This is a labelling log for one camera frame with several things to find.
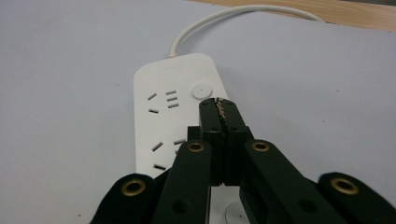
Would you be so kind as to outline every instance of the brass screw insert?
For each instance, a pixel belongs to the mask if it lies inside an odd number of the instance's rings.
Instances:
[[[191,143],[191,144],[189,144],[187,146],[187,148],[191,152],[200,152],[200,151],[203,151],[205,149],[204,145],[202,145],[200,143]]]
[[[143,192],[146,188],[146,183],[141,179],[132,179],[122,185],[121,191],[125,196],[136,196]]]
[[[256,150],[256,151],[260,151],[260,152],[266,152],[270,149],[270,147],[265,144],[264,142],[255,142],[251,145],[251,147]]]
[[[331,184],[333,188],[345,194],[354,195],[359,193],[358,186],[344,178],[334,178],[331,180]]]

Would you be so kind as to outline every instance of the white power strip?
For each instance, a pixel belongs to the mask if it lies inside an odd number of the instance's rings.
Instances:
[[[136,171],[156,177],[170,168],[188,126],[199,125],[198,104],[210,97],[227,99],[212,59],[189,54],[150,63],[134,75]],[[210,223],[226,217],[248,223],[236,187],[212,188]]]

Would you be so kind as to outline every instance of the power cord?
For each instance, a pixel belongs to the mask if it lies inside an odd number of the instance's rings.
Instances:
[[[225,17],[225,16],[232,16],[232,15],[236,15],[239,13],[243,13],[243,12],[251,12],[251,11],[271,11],[271,12],[280,12],[280,13],[287,13],[287,14],[291,14],[291,15],[295,15],[295,16],[299,16],[311,21],[321,21],[324,22],[321,18],[296,9],[296,8],[292,8],[292,7],[278,7],[278,6],[267,6],[267,5],[249,5],[249,6],[241,6],[241,7],[230,7],[227,9],[224,9],[222,11],[216,12],[212,15],[209,15],[207,17],[204,17],[198,21],[196,21],[195,23],[192,23],[191,25],[187,26],[184,30],[182,30],[177,37],[175,38],[171,50],[169,52],[168,58],[175,58],[177,57],[177,49],[178,46],[180,45],[181,41],[184,39],[184,37],[186,37],[189,33],[191,33],[192,31],[194,31],[195,29],[199,28],[200,26],[216,20],[218,18],[221,17]]]

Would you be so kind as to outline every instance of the outlet slot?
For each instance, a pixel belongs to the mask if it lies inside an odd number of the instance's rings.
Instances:
[[[155,145],[155,147],[152,148],[151,150],[152,150],[152,151],[155,151],[155,150],[157,150],[159,147],[161,147],[162,145],[163,145],[163,142],[160,142],[159,144]]]
[[[167,102],[171,102],[171,101],[175,101],[175,100],[177,100],[177,97],[172,97],[172,98],[166,99]]]
[[[173,108],[173,107],[177,107],[178,104],[174,104],[174,105],[169,105],[168,108]]]
[[[149,109],[148,112],[154,113],[154,114],[158,114],[160,111],[156,110],[156,109]]]
[[[157,96],[157,93],[154,93],[154,94],[150,95],[150,96],[148,97],[148,101],[151,100],[152,98],[156,97],[156,96]]]
[[[186,139],[180,139],[180,140],[176,140],[176,141],[174,141],[174,144],[175,145],[179,145],[179,144],[183,144],[183,143],[185,143],[186,142]]]
[[[166,93],[166,95],[171,95],[171,94],[175,94],[176,93],[176,91],[168,91],[167,93]]]
[[[155,168],[157,170],[163,170],[163,171],[166,170],[166,167],[161,166],[161,165],[157,165],[157,164],[154,164],[153,168]]]

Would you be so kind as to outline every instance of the wooden surface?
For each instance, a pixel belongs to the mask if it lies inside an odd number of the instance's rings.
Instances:
[[[336,0],[194,0],[220,6],[277,5],[294,7],[326,22],[396,32],[396,7]]]

